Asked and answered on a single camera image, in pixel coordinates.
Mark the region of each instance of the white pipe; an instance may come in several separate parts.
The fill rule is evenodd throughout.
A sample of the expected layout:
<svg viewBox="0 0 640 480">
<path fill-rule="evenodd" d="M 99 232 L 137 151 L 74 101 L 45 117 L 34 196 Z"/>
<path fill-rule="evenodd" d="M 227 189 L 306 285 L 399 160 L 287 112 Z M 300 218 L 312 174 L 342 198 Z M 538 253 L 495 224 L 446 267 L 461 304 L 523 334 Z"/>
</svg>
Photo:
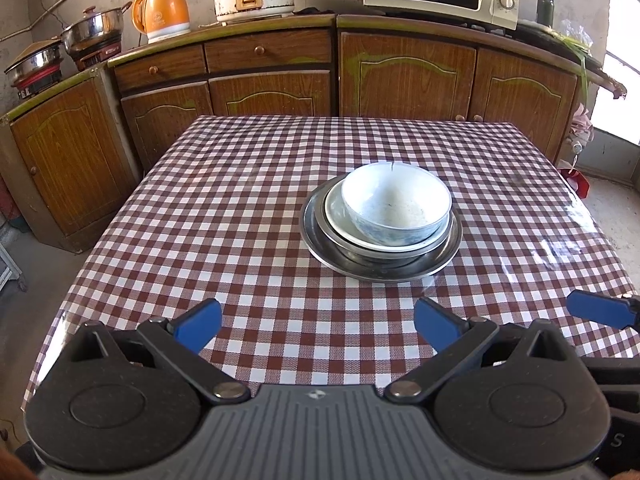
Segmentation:
<svg viewBox="0 0 640 480">
<path fill-rule="evenodd" d="M 44 18 L 46 18 L 48 14 L 50 14 L 53 10 L 57 9 L 60 5 L 62 5 L 66 1 L 67 0 L 56 1 L 52 6 L 49 7 L 49 9 L 45 10 L 35 22 L 31 23 L 29 27 L 22 28 L 21 30 L 16 30 L 15 32 L 12 32 L 8 36 L 5 36 L 4 38 L 0 38 L 0 43 L 2 43 L 5 40 L 8 40 L 9 38 L 13 38 L 14 36 L 18 36 L 19 34 L 29 32 L 31 29 L 33 29 L 33 27 L 35 27 L 38 23 L 44 20 Z"/>
</svg>

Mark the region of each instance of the table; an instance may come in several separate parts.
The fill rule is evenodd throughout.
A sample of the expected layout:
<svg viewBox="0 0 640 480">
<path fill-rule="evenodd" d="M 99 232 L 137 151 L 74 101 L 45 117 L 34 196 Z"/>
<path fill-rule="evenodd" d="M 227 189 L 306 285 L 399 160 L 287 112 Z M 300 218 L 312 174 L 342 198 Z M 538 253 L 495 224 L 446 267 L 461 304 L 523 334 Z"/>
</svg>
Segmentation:
<svg viewBox="0 0 640 480">
<path fill-rule="evenodd" d="M 463 241 L 433 277 L 359 282 L 323 267 L 301 240 L 309 192 L 378 160 L 419 164 L 452 192 Z M 638 354 L 631 329 L 568 315 L 564 298 L 575 288 L 633 290 L 588 210 L 510 124 L 200 117 L 87 258 L 25 400 L 85 320 L 131 329 L 210 297 L 223 305 L 223 327 L 201 355 L 254 391 L 259 383 L 385 386 L 433 355 L 413 325 L 421 296 L 462 317 L 554 319 L 578 354 Z"/>
</svg>

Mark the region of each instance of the stainless steel pot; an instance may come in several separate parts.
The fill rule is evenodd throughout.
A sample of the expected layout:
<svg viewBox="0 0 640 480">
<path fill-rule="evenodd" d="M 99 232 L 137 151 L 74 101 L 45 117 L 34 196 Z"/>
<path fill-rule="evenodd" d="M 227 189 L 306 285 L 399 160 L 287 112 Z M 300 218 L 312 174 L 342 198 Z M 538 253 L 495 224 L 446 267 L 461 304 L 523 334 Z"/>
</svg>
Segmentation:
<svg viewBox="0 0 640 480">
<path fill-rule="evenodd" d="M 7 68 L 4 73 L 9 78 L 9 84 L 11 86 L 16 86 L 34 75 L 36 72 L 56 63 L 60 63 L 60 60 L 62 59 L 62 56 L 60 55 L 60 43 L 61 41 L 33 52 L 28 57 L 25 57 Z"/>
<path fill-rule="evenodd" d="M 122 36 L 124 29 L 122 15 L 131 4 L 132 2 L 127 2 L 122 7 L 104 12 L 94 12 L 95 7 L 85 9 L 82 20 L 62 31 L 66 52 L 71 56 L 77 56 L 101 41 L 111 38 L 117 40 Z"/>
</svg>

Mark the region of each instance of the gray ribbed panel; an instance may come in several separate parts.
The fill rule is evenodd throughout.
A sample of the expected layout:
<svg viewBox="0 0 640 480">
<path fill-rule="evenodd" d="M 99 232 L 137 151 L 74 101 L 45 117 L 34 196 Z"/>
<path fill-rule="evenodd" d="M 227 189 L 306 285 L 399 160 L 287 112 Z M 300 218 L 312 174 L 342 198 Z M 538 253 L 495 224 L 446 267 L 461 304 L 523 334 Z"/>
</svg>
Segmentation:
<svg viewBox="0 0 640 480">
<path fill-rule="evenodd" d="M 95 480 L 51 469 L 41 478 Z M 265 384 L 249 402 L 211 410 L 195 437 L 172 457 L 108 478 L 524 480 L 531 476 L 490 471 L 458 456 L 438 439 L 421 409 L 386 402 L 372 386 Z M 604 476 L 580 466 L 536 478 L 602 480 Z"/>
</svg>

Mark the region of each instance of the blue and white bowl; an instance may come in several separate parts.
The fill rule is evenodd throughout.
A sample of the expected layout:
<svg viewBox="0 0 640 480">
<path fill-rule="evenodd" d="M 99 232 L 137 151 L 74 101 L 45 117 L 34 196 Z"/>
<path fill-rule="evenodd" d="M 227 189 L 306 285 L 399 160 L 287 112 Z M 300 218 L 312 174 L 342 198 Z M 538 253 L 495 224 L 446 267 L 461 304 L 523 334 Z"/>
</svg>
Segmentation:
<svg viewBox="0 0 640 480">
<path fill-rule="evenodd" d="M 428 238 L 451 210 L 451 193 L 433 173 L 401 162 L 376 162 L 347 175 L 342 200 L 355 227 L 396 247 Z"/>
</svg>

